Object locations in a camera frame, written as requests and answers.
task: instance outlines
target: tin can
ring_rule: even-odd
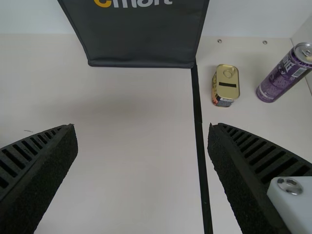
[[[299,43],[291,49],[257,87],[261,101],[274,102],[312,70],[312,45]]]
[[[213,104],[215,106],[229,107],[238,97],[238,69],[230,65],[219,65],[213,77]]]

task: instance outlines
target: screw head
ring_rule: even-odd
[[[303,193],[302,185],[293,178],[281,177],[277,180],[279,188],[292,195],[300,195]]]

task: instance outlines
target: can label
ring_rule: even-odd
[[[307,70],[291,58],[292,50],[279,62],[256,90],[257,96],[265,102],[272,102],[287,88],[298,82]]]
[[[216,91],[216,74],[213,77],[212,98],[213,98],[213,104],[215,106],[229,107],[234,102],[233,99],[227,99],[227,98],[219,97],[219,95]]]

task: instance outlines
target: aluminum can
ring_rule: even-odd
[[[261,101],[274,102],[312,70],[312,44],[291,49],[256,89]]]

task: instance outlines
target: black gripper pad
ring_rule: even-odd
[[[78,153],[72,124],[0,149],[0,234],[32,234]]]
[[[312,176],[312,164],[223,123],[210,125],[208,153],[243,234],[290,234],[266,192],[274,177]]]

